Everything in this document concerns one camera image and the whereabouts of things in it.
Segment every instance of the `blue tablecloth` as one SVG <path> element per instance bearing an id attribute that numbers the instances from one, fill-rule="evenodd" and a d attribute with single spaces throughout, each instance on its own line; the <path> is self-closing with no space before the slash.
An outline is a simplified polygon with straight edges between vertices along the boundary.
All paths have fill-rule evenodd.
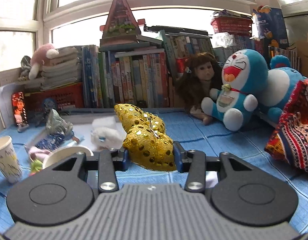
<path id="1" fill-rule="evenodd" d="M 200 120 L 186 115 L 184 112 L 157 113 L 166 124 L 166 133 L 178 140 L 185 149 L 202 150 L 208 156 L 218 156 L 222 151 L 231 152 L 249 163 L 261 168 L 273 176 L 289 183 L 299 197 L 298 208 L 290 224 L 298 232 L 308 232 L 308 175 L 291 168 L 288 164 L 273 160 L 264 152 L 264 146 L 273 128 L 264 121 L 253 118 L 241 131 L 231 132 L 221 122 L 215 121 L 204 126 Z M 30 128 L 18 133 L 12 127 L 0 133 L 10 135 L 17 157 L 24 168 L 24 178 L 29 174 L 29 163 L 23 145 L 32 139 L 43 128 Z M 124 183 L 172 183 L 185 184 L 187 174 L 174 172 L 148 171 L 138 165 L 131 164 L 128 171 L 116 172 L 119 186 Z M 13 224 L 6 208 L 6 195 L 11 185 L 0 173 L 0 232 L 4 232 Z"/>

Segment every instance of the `doll's hair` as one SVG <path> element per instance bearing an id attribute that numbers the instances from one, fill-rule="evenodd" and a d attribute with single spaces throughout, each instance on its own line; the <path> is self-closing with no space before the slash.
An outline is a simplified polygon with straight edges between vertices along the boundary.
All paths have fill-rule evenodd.
<path id="1" fill-rule="evenodd" d="M 186 67 L 189 69 L 187 72 L 184 72 L 182 77 L 175 83 L 176 93 L 184 100 L 185 110 L 187 112 L 189 112 L 193 106 L 200 108 L 201 101 L 206 97 L 203 85 L 195 75 L 195 68 L 208 62 L 211 63 L 214 70 L 210 88 L 221 89 L 222 68 L 215 57 L 207 52 L 190 55 L 186 61 Z"/>

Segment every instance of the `blue toy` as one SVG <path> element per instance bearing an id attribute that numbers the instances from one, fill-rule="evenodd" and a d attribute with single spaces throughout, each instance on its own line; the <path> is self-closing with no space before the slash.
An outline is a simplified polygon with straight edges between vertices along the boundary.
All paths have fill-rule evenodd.
<path id="1" fill-rule="evenodd" d="M 256 97 L 260 111 L 266 114 L 270 121 L 278 123 L 296 84 L 300 80 L 308 83 L 308 79 L 292 69 L 289 59 L 283 55 L 274 56 L 270 68 L 267 86 Z"/>
<path id="2" fill-rule="evenodd" d="M 223 67 L 222 91 L 211 89 L 211 98 L 202 100 L 203 112 L 223 121 L 227 129 L 239 130 L 257 108 L 254 94 L 266 87 L 267 75 L 267 63 L 260 53 L 251 49 L 235 52 Z"/>

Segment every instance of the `red patterned bag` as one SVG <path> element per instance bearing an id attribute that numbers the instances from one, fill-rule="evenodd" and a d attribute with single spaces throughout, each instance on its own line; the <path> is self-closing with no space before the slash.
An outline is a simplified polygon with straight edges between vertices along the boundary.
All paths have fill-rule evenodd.
<path id="1" fill-rule="evenodd" d="M 264 150 L 308 173 L 308 84 L 297 83 Z"/>

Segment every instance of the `red collar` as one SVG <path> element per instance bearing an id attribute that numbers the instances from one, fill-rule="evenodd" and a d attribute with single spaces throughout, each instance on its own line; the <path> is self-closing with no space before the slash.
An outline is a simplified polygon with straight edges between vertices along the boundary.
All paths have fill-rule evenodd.
<path id="1" fill-rule="evenodd" d="M 235 89 L 235 88 L 230 88 L 230 90 L 231 90 L 231 91 L 238 92 L 238 93 L 241 93 L 241 94 L 244 94 L 244 95 L 248 95 L 247 93 L 242 92 L 242 91 L 240 91 L 240 90 L 237 90 L 237 89 Z"/>

